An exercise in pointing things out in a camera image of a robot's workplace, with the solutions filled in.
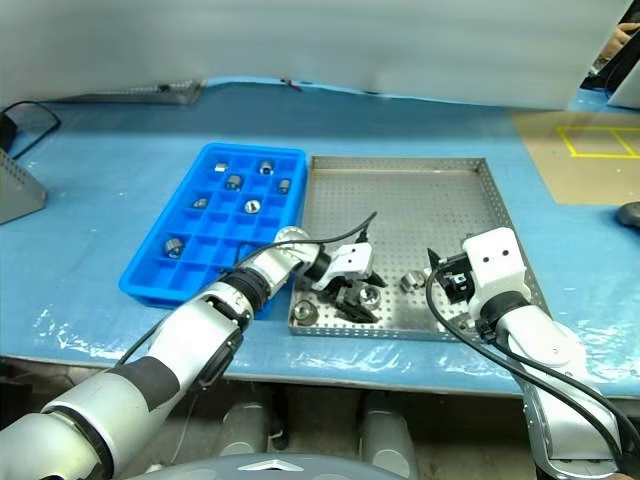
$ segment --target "black mouse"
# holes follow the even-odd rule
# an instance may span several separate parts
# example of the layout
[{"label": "black mouse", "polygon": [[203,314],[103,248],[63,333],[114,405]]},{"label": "black mouse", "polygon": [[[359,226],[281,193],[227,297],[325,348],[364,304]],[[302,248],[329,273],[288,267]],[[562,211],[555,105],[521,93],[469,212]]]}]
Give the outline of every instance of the black mouse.
[{"label": "black mouse", "polygon": [[640,228],[640,202],[621,206],[616,213],[616,218],[623,225]]}]

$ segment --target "blue plastic tray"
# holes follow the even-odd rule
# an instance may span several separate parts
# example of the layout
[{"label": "blue plastic tray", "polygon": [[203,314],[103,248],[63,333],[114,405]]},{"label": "blue plastic tray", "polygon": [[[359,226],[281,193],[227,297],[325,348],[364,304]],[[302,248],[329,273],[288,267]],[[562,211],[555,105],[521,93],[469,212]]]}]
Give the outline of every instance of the blue plastic tray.
[{"label": "blue plastic tray", "polygon": [[[273,165],[271,175],[259,171],[264,161]],[[226,170],[216,171],[218,164]],[[242,178],[239,190],[227,188],[231,175]],[[239,258],[271,243],[280,228],[296,224],[306,177],[301,150],[207,145],[122,274],[120,289],[146,305],[180,305]],[[286,194],[278,188],[284,179],[290,181]],[[260,202],[257,213],[246,213],[249,200]],[[184,245],[178,258],[165,251],[173,238]]]}]

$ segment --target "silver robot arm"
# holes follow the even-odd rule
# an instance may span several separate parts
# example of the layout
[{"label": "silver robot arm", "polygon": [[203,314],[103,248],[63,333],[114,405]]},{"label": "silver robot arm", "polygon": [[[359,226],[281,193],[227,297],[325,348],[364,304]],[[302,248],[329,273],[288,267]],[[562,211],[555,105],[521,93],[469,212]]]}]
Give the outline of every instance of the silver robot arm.
[{"label": "silver robot arm", "polygon": [[[469,315],[481,336],[496,339],[509,351],[598,392],[577,335],[530,303],[526,267],[513,231],[491,230],[467,239],[462,248],[464,254],[450,259],[439,259],[433,252],[430,258],[432,267],[441,272],[436,279],[447,296],[468,302]],[[561,380],[521,363],[518,366],[586,408],[620,446],[618,425],[610,410]],[[607,443],[584,417],[549,393],[514,378],[523,392],[534,461],[546,475],[583,480],[606,478],[616,471]]]},{"label": "silver robot arm", "polygon": [[[276,238],[295,240],[309,236],[287,227]],[[360,253],[363,244],[357,245]],[[348,262],[345,275],[370,274],[371,259],[358,258]],[[118,475],[189,390],[206,389],[222,375],[254,314],[292,272],[323,285],[338,273],[333,264],[343,259],[313,243],[291,243],[248,257],[169,313],[146,355],[87,379],[41,413],[26,415],[0,432],[0,479]]]}]

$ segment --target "blue tablecloth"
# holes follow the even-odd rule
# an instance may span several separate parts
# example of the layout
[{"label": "blue tablecloth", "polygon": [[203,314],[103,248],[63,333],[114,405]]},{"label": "blue tablecloth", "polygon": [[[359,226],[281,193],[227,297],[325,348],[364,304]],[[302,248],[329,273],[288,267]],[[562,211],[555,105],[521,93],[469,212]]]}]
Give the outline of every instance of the blue tablecloth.
[{"label": "blue tablecloth", "polygon": [[[554,317],[583,339],[609,395],[640,395],[640,237],[611,207],[559,206],[502,108],[226,84],[193,106],[53,105],[60,131],[20,161],[47,207],[0,227],[0,353],[108,366],[164,310],[118,278],[203,145],[319,154],[485,157]],[[614,111],[581,92],[572,109]],[[256,321],[235,378],[440,392],[515,393],[456,343],[289,334],[288,299]]]}]

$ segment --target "black cable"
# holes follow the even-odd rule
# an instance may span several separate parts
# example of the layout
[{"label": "black cable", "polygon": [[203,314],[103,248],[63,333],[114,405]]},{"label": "black cable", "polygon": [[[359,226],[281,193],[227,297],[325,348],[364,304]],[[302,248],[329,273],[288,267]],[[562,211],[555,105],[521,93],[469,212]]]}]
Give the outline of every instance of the black cable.
[{"label": "black cable", "polygon": [[29,150],[31,150],[33,147],[35,147],[44,137],[49,135],[51,132],[57,130],[58,128],[60,128],[60,125],[62,124],[62,122],[60,121],[60,117],[58,117],[55,113],[53,113],[53,111],[51,111],[48,107],[44,106],[40,102],[34,102],[34,101],[31,101],[31,100],[23,100],[21,102],[12,103],[8,107],[5,107],[5,108],[2,109],[2,111],[0,111],[0,117],[2,117],[2,115],[7,113],[12,108],[17,107],[18,105],[36,105],[37,107],[40,107],[42,110],[47,112],[51,116],[51,118],[53,118],[53,125],[51,125],[48,129],[46,129],[44,132],[42,132],[35,140],[33,140],[31,143],[29,143],[29,145],[24,147],[18,153],[15,153],[15,154],[11,155],[11,157],[14,160],[19,159],[22,155],[24,155]]},{"label": "black cable", "polygon": [[260,247],[257,250],[254,250],[253,252],[248,254],[247,256],[245,256],[242,260],[240,260],[239,263],[244,263],[247,260],[251,260],[253,257],[255,257],[257,255],[260,255],[262,252],[265,252],[265,251],[270,250],[272,248],[282,247],[283,245],[292,245],[292,244],[296,244],[296,245],[298,245],[298,244],[299,245],[309,245],[309,244],[322,245],[322,244],[325,244],[325,243],[339,242],[341,240],[344,240],[345,238],[349,238],[350,236],[355,235],[356,233],[358,233],[358,232],[360,232],[362,230],[366,230],[367,228],[369,228],[369,224],[373,221],[374,218],[376,218],[376,215],[378,215],[378,212],[373,212],[360,225],[358,225],[355,228],[352,228],[347,233],[343,233],[342,235],[338,235],[336,237],[325,238],[325,239],[322,239],[322,240],[284,240],[282,242],[275,242],[275,243],[270,243],[269,245],[264,245],[263,247]]},{"label": "black cable", "polygon": [[[325,243],[335,243],[335,242],[339,242],[340,240],[344,240],[345,238],[350,237],[351,235],[355,235],[356,233],[366,230],[369,228],[369,224],[371,223],[371,221],[376,217],[376,215],[378,214],[378,212],[373,212],[371,215],[369,215],[367,217],[367,219],[362,222],[360,225],[358,225],[356,228],[353,228],[351,230],[349,230],[347,233],[343,233],[342,235],[338,235],[336,237],[331,237],[331,238],[326,238],[324,240],[285,240],[283,242],[276,242],[276,243],[271,243],[269,245],[264,245],[260,248],[258,248],[257,250],[254,250],[253,252],[251,252],[249,255],[247,255],[246,257],[244,257],[239,263],[242,262],[246,262],[247,260],[250,260],[251,258],[255,257],[256,255],[259,255],[262,252],[265,252],[271,248],[277,248],[280,247],[282,245],[290,245],[292,243],[295,244],[299,244],[299,243],[303,243],[303,244],[325,244]],[[122,355],[122,357],[120,357],[120,360],[118,360],[116,362],[116,367],[119,365],[124,365],[125,362],[127,360],[129,360],[129,358],[131,358],[131,355],[133,355],[136,350],[138,350],[138,348],[140,348],[142,346],[142,344],[144,342],[146,342],[151,335],[153,335],[155,333],[155,331],[158,329],[158,326],[160,325],[160,323],[162,322],[162,320],[160,320],[158,323],[156,323],[153,327],[151,327],[149,330],[147,330],[144,335],[142,335],[138,340],[136,340],[136,343],[134,343],[133,345],[131,345],[131,347],[129,347],[129,349],[124,352],[124,355]]]},{"label": "black cable", "polygon": [[507,360],[503,359],[499,355],[496,355],[495,353],[489,351],[488,349],[480,346],[477,342],[474,342],[473,340],[467,338],[464,335],[464,333],[462,333],[460,330],[454,327],[446,318],[442,316],[442,314],[438,311],[435,303],[433,302],[433,296],[432,296],[433,282],[435,281],[437,273],[438,273],[438,268],[434,266],[431,274],[427,278],[426,300],[427,300],[427,305],[429,306],[429,310],[431,310],[431,313],[433,313],[433,315],[444,326],[444,328],[446,328],[447,331],[451,333],[451,335],[456,337],[458,340],[460,340],[467,346],[471,347],[473,350],[478,352],[483,357],[487,358],[488,360],[491,360],[493,363],[504,368],[512,375],[518,378],[521,378],[525,382],[528,382],[538,387],[541,390],[544,390],[549,395],[560,400],[565,405],[575,410],[576,413],[582,416],[587,422],[589,422],[589,424],[591,424],[591,426],[595,430],[598,431],[598,433],[602,436],[607,446],[609,447],[609,450],[611,451],[611,454],[615,460],[618,470],[620,470],[621,473],[626,473],[624,469],[624,459],[622,458],[622,452],[620,451],[620,447],[618,447],[618,443],[613,438],[613,435],[611,435],[611,432],[609,432],[609,430],[607,430],[607,428],[602,424],[602,422],[600,422],[600,420],[598,420],[589,410],[587,410],[585,407],[580,405],[578,402],[576,402],[574,399],[572,399],[569,395],[565,394],[561,390],[558,390],[554,386],[549,385],[544,380],[541,380],[535,375],[530,374],[529,372],[525,371],[523,368],[518,368],[517,366],[512,365],[511,363],[509,363]]},{"label": "black cable", "polygon": [[522,355],[519,355],[519,354],[509,350],[507,347],[504,347],[504,346],[500,345],[497,341],[492,341],[490,343],[497,350],[499,350],[500,352],[504,353],[506,356],[512,358],[513,360],[516,360],[516,361],[518,361],[520,363],[523,363],[523,364],[525,364],[525,365],[527,365],[527,366],[529,366],[531,368],[535,368],[536,370],[539,370],[539,371],[541,371],[543,373],[546,373],[550,377],[553,377],[553,378],[555,378],[557,380],[560,380],[560,381],[562,381],[562,382],[564,382],[564,383],[566,383],[568,385],[571,385],[573,388],[575,388],[577,390],[580,390],[582,393],[584,393],[585,395],[591,397],[593,400],[598,402],[600,405],[602,405],[603,407],[607,408],[609,411],[611,411],[611,413],[613,413],[613,415],[616,417],[618,422],[624,428],[624,431],[629,436],[629,439],[633,442],[633,445],[636,448],[636,450],[638,452],[640,452],[640,434],[638,433],[638,430],[633,425],[633,422],[631,422],[631,420],[629,420],[629,417],[627,417],[624,414],[624,412],[622,410],[620,410],[611,400],[605,398],[603,395],[601,395],[598,392],[596,392],[595,390],[589,388],[585,384],[577,381],[576,379],[568,377],[566,375],[563,375],[562,373],[558,372],[557,370],[554,370],[554,369],[549,368],[549,367],[547,367],[545,365],[542,365],[539,362],[536,362],[535,360],[532,360],[530,358],[527,358],[527,357],[524,357]]},{"label": "black cable", "polygon": [[155,331],[158,329],[158,326],[160,325],[161,322],[162,320],[159,320],[158,322],[156,322],[156,324],[153,327],[151,327],[149,330],[144,332],[144,334],[138,340],[136,340],[136,343],[131,345],[127,349],[127,351],[124,352],[124,355],[120,357],[120,360],[116,362],[115,366],[117,367],[120,365],[124,365],[125,362],[129,360],[129,358],[131,358],[131,355],[133,355],[136,352],[136,350],[138,350],[142,346],[144,342],[146,342],[147,340],[149,340],[149,338],[151,338],[151,335],[155,333]]}]

